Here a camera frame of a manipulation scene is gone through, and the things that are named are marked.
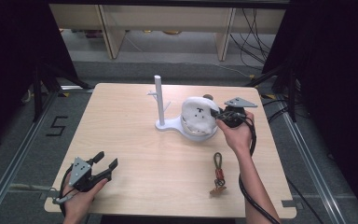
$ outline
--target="white stand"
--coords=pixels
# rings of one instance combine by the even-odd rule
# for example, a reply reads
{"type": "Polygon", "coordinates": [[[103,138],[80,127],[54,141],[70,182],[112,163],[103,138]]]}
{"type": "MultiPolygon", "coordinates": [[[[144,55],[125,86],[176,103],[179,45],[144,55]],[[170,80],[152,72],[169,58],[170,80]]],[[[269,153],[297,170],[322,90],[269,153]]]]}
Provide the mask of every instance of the white stand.
{"type": "Polygon", "coordinates": [[[158,105],[158,120],[156,121],[157,130],[159,130],[161,132],[177,131],[177,132],[181,133],[183,136],[185,136],[186,138],[188,138],[192,141],[196,141],[196,142],[205,141],[205,140],[211,138],[215,134],[217,127],[214,128],[212,133],[207,134],[207,135],[202,135],[202,136],[191,135],[191,134],[187,133],[182,126],[182,121],[181,121],[182,116],[179,116],[176,119],[165,119],[164,118],[163,101],[162,101],[162,88],[161,88],[161,77],[160,76],[155,76],[155,84],[156,84],[156,92],[149,92],[148,95],[155,96],[155,99],[157,100],[157,105],[158,105]]]}

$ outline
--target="human hand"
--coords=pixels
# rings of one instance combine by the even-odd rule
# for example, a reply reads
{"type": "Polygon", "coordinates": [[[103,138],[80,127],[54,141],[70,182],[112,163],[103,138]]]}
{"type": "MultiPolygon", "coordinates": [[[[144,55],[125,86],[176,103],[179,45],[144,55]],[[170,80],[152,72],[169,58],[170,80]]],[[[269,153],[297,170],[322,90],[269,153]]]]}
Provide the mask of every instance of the human hand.
{"type": "Polygon", "coordinates": [[[108,181],[107,179],[103,179],[88,192],[79,192],[77,189],[74,189],[68,185],[70,177],[71,173],[69,173],[65,179],[65,188],[63,189],[62,194],[65,195],[66,193],[71,191],[70,194],[74,196],[70,200],[65,202],[64,206],[66,215],[63,224],[80,223],[83,217],[88,213],[95,195],[103,188],[103,186],[108,181]]]}
{"type": "MultiPolygon", "coordinates": [[[[254,123],[254,114],[249,111],[245,111],[246,118],[250,119],[251,124],[254,123]]],[[[226,141],[229,147],[238,155],[239,153],[249,152],[250,155],[250,145],[252,141],[252,133],[250,128],[242,123],[236,128],[228,127],[222,120],[216,120],[217,126],[223,131],[226,141]]]]}

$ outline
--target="wooden table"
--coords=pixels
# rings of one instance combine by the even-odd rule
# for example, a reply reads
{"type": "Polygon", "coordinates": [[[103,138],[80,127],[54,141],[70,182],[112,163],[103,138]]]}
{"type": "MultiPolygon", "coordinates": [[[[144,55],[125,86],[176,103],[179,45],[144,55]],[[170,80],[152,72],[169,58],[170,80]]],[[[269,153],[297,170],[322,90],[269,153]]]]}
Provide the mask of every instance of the wooden table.
{"type": "MultiPolygon", "coordinates": [[[[157,102],[147,95],[155,89],[154,85],[145,84],[97,85],[53,187],[60,187],[64,172],[76,156],[86,161],[104,151],[105,157],[93,165],[92,173],[105,170],[115,158],[118,167],[112,173],[112,181],[95,198],[91,213],[245,217],[244,198],[238,185],[239,165],[223,133],[218,130],[204,142],[193,142],[176,131],[158,131],[157,102]],[[214,188],[215,152],[223,155],[227,186],[220,196],[209,193],[214,188]]],[[[256,108],[246,108],[255,114],[255,166],[279,216],[296,216],[294,207],[282,206],[282,201],[293,199],[256,89],[163,85],[162,93],[164,104],[171,102],[165,119],[180,115],[187,97],[206,93],[222,108],[226,100],[237,96],[257,104],[256,108]]],[[[47,199],[45,209],[60,212],[51,199],[47,199]]]]}

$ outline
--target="gray floor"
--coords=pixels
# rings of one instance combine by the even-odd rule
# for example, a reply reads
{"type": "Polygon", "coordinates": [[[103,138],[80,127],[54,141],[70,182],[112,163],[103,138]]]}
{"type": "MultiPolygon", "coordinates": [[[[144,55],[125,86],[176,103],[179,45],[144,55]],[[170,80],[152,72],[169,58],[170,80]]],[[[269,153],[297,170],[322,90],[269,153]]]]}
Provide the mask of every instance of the gray floor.
{"type": "MultiPolygon", "coordinates": [[[[237,46],[230,41],[227,57],[224,62],[217,60],[213,34],[186,33],[166,35],[154,31],[129,31],[115,60],[107,56],[105,44],[101,38],[86,38],[84,33],[72,33],[64,30],[62,36],[70,52],[80,78],[90,84],[98,82],[137,82],[152,83],[152,76],[161,75],[163,83],[203,85],[241,86],[250,80],[250,75],[260,76],[262,64],[249,56],[241,59],[237,46]]],[[[235,38],[242,43],[239,35],[235,38]]],[[[274,35],[261,35],[262,40],[271,45],[274,35]]],[[[261,57],[256,49],[250,49],[261,57]]],[[[61,80],[62,85],[71,85],[61,80]]],[[[273,78],[260,84],[257,88],[261,94],[272,94],[270,90],[273,78]]],[[[78,122],[90,98],[90,93],[70,93],[67,97],[55,99],[48,111],[41,128],[30,146],[20,170],[13,179],[12,187],[0,205],[0,223],[61,223],[60,214],[47,213],[44,191],[51,186],[55,175],[61,166],[62,159],[76,131],[78,122]],[[50,125],[56,116],[67,116],[60,122],[65,125],[62,136],[48,137],[55,133],[50,125]],[[39,187],[30,191],[20,189],[15,184],[26,184],[39,187]]],[[[0,146],[0,179],[4,175],[11,159],[21,146],[22,139],[32,126],[33,102],[20,107],[12,121],[2,132],[0,146]]],[[[269,117],[278,111],[278,104],[266,105],[266,115],[269,117]]],[[[358,202],[350,187],[338,170],[334,161],[329,159],[328,148],[325,147],[307,111],[300,105],[296,108],[297,125],[309,149],[316,160],[326,185],[337,201],[346,223],[358,223],[358,202]]],[[[324,223],[336,223],[329,216],[321,196],[307,169],[303,156],[290,133],[283,116],[270,123],[283,169],[288,178],[297,186],[313,209],[324,223]]],[[[297,217],[284,220],[284,223],[318,223],[310,209],[301,200],[298,193],[291,188],[297,206],[297,217]]],[[[101,216],[91,215],[87,223],[99,223],[101,216]]]]}

